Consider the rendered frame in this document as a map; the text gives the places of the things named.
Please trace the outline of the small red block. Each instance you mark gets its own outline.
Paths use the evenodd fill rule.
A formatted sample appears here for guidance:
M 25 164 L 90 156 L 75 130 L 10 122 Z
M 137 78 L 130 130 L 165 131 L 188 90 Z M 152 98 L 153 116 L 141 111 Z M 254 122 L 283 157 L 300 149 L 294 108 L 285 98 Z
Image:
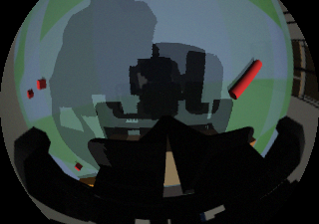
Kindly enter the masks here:
M 83 165 L 81 165 L 80 163 L 76 163 L 75 168 L 79 169 L 80 171 L 81 167 L 83 167 Z
M 33 97 L 32 90 L 28 90 L 28 96 L 27 97 L 29 97 L 28 100 L 32 100 L 32 97 Z
M 45 88 L 45 89 L 47 89 L 47 86 L 45 86 L 45 85 L 47 85 L 47 80 L 37 80 L 37 86 L 36 86 L 36 88 L 37 89 L 43 89 L 43 88 Z

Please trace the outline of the tan square block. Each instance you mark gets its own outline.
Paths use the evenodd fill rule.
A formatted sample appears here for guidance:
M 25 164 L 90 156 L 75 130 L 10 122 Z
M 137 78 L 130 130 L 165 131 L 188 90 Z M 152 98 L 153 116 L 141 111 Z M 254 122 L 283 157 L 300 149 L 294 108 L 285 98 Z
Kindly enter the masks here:
M 204 135 L 216 135 L 218 131 L 216 129 L 207 129 L 206 131 L 200 131 L 200 133 L 204 133 Z M 112 136 L 109 139 L 118 139 L 118 140 L 140 140 L 144 135 L 120 135 L 119 133 L 112 133 Z M 167 150 L 166 150 L 166 161 L 164 162 L 164 185 L 171 184 L 180 184 L 178 175 L 178 171 L 176 171 L 176 165 L 174 163 L 174 156 L 172 156 L 170 145 L 168 145 L 167 137 Z

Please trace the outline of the red bar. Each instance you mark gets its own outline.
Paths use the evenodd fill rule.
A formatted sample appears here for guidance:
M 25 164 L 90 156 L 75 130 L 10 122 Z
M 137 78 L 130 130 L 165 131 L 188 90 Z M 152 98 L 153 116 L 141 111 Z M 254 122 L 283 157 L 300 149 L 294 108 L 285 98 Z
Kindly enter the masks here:
M 262 62 L 255 60 L 252 62 L 252 66 L 250 70 L 247 70 L 246 74 L 242 78 L 240 78 L 240 81 L 238 84 L 234 86 L 234 88 L 231 89 L 231 92 L 228 92 L 232 98 L 235 100 L 238 100 L 238 97 L 240 97 L 240 94 L 244 92 L 248 88 L 248 84 L 252 80 L 254 80 L 254 77 L 256 74 L 258 74 L 260 68 L 262 68 Z

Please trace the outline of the brown square block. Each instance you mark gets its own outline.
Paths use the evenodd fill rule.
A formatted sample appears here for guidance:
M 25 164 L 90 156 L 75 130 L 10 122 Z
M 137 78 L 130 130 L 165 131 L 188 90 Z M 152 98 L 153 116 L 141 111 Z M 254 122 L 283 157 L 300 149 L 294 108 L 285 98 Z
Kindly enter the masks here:
M 251 145 L 254 145 L 255 141 L 256 141 L 255 137 L 251 137 L 250 144 L 251 144 Z

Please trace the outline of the brown rectangular bar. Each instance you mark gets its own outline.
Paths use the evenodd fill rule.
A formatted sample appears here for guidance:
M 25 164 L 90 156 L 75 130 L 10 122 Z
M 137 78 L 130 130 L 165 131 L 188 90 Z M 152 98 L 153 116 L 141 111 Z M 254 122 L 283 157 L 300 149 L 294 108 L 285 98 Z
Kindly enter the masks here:
M 92 177 L 87 177 L 87 179 L 80 179 L 80 181 L 83 181 L 83 183 L 88 184 L 88 185 L 92 185 L 96 183 L 96 176 L 92 176 Z

